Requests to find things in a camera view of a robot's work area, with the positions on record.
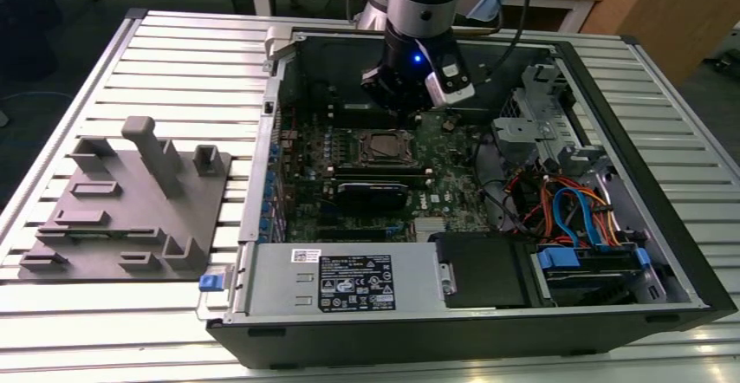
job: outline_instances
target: metal bracket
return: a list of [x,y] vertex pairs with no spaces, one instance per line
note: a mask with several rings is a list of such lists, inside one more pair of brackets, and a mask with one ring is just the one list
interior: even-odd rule
[[278,60],[293,51],[291,26],[277,25],[266,29],[265,54],[269,61]]
[[549,123],[518,117],[499,117],[493,121],[499,139],[507,142],[534,142],[554,139]]
[[565,146],[557,153],[557,161],[562,168],[562,173],[569,177],[581,176],[605,154],[601,146]]
[[443,295],[451,295],[457,292],[454,273],[451,271],[450,263],[439,263],[439,285]]
[[273,70],[274,70],[274,61],[262,62],[262,71],[265,71],[269,75],[271,75]]

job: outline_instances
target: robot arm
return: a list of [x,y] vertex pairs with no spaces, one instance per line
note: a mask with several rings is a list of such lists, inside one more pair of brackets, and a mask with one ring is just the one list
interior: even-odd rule
[[369,0],[369,7],[387,17],[382,57],[361,81],[370,98],[402,116],[471,97],[450,26],[459,10],[475,19],[494,17],[495,0]]

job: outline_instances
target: blue plastic clip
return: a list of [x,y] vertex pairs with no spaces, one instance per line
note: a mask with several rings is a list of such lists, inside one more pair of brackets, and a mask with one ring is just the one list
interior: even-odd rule
[[266,231],[269,229],[269,220],[266,218],[258,219],[258,229]]
[[542,269],[578,268],[579,261],[571,247],[549,247],[535,254]]
[[277,156],[279,156],[279,146],[273,143],[269,146],[269,160],[274,162],[277,160]]
[[637,248],[637,250],[634,251],[634,254],[637,255],[637,260],[639,261],[639,266],[642,268],[646,268],[650,265],[647,251],[643,250],[642,248]]
[[222,275],[201,275],[197,281],[197,288],[201,292],[222,291]]

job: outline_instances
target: aluminum extrusion table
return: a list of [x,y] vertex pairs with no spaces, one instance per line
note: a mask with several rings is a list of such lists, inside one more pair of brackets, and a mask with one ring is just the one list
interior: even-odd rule
[[[337,21],[150,11],[127,18],[0,217],[0,380],[162,381],[715,381],[740,376],[740,315],[657,334],[607,354],[391,366],[247,370],[203,321],[223,293],[195,283],[13,283],[74,164],[81,135],[118,133],[127,115],[157,120],[179,151],[214,143],[234,156],[210,265],[233,263],[265,88],[270,24]],[[639,46],[615,36],[527,33],[573,44],[727,292],[740,304],[740,171]],[[594,136],[582,111],[578,118]],[[114,147],[133,146],[113,139]]]

